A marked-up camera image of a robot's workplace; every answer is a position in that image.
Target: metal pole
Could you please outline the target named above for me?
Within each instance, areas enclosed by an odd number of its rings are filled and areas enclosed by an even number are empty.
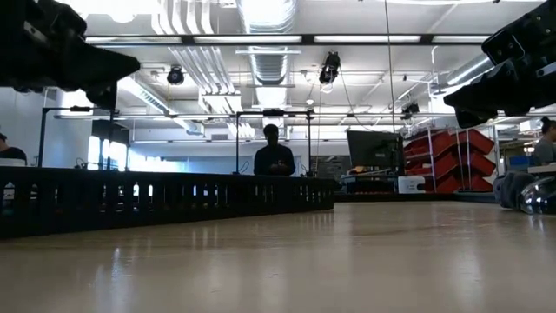
[[[108,125],[108,162],[106,163],[106,170],[110,170],[112,159],[110,158],[110,151],[112,150],[112,137],[114,136],[114,113],[115,110],[110,110],[110,120]]]
[[[494,140],[494,157],[496,158],[496,177],[500,175],[500,145],[498,142],[498,131],[496,125],[493,125],[493,140]]]
[[[427,127],[427,135],[428,135],[428,151],[431,155],[431,170],[433,171],[433,186],[434,186],[434,193],[436,193],[436,173],[434,172],[434,151],[433,151],[433,139],[431,138],[431,128]]]
[[[460,132],[458,131],[457,127],[455,128],[455,140],[458,144],[458,159],[460,160],[461,189],[464,190],[466,188],[466,185],[463,183],[463,163],[461,162]]]
[[[467,174],[469,175],[469,189],[472,190],[471,187],[471,150],[469,149],[469,130],[466,130],[467,136]]]
[[[240,173],[240,114],[235,113],[235,173]]]
[[[41,116],[41,138],[38,144],[38,161],[37,167],[43,167],[44,158],[44,132],[46,131],[46,114],[50,111],[49,108],[43,108],[43,115]]]
[[[311,171],[311,113],[307,112],[307,123],[308,123],[308,142],[309,142],[309,148],[308,148],[308,174],[313,174],[313,171]]]

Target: glass object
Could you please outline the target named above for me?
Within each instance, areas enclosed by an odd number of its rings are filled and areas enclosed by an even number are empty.
[[[528,214],[556,213],[556,176],[527,185],[521,191],[520,209]]]

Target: ceiling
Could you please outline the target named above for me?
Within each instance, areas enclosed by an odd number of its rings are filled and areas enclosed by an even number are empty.
[[[296,34],[372,34],[372,33],[459,33],[493,34],[539,5],[537,1],[502,1],[494,4],[464,3],[431,5],[435,1],[389,0],[387,8],[384,1],[377,0],[298,0],[293,33]],[[438,1],[436,3],[454,3]],[[211,6],[211,25],[217,34],[242,33],[242,24],[237,8],[223,8],[213,1]],[[150,15],[139,15],[130,23],[116,23],[108,15],[89,15],[89,36],[109,35],[155,35],[151,27]],[[222,59],[234,85],[242,94],[242,108],[249,109],[258,104],[253,80],[250,74],[248,56],[237,55],[242,47],[222,46]],[[312,107],[320,112],[349,112],[354,108],[368,112],[389,112],[391,103],[407,93],[419,101],[421,111],[427,111],[428,88],[419,81],[430,80],[431,73],[448,73],[478,56],[480,46],[441,46],[434,52],[433,46],[299,46],[291,47],[300,51],[290,56],[290,88],[288,88],[288,110],[305,110],[306,101],[314,100]],[[115,49],[137,57],[142,70],[136,81],[146,86],[153,94],[169,103],[179,113],[203,113],[197,104],[199,89],[189,75],[179,86],[169,86],[166,82],[167,70],[176,60],[166,47],[134,47]],[[329,94],[319,91],[318,70],[323,58],[330,50],[341,57],[341,74],[334,82]],[[404,101],[396,102],[396,107]],[[121,91],[117,108],[123,114],[157,114],[150,106],[133,95]],[[341,120],[327,120],[328,124]],[[163,129],[179,128],[172,121],[125,121],[127,127]],[[286,124],[300,124],[303,120],[287,120]],[[351,123],[376,123],[376,120],[355,121]]]

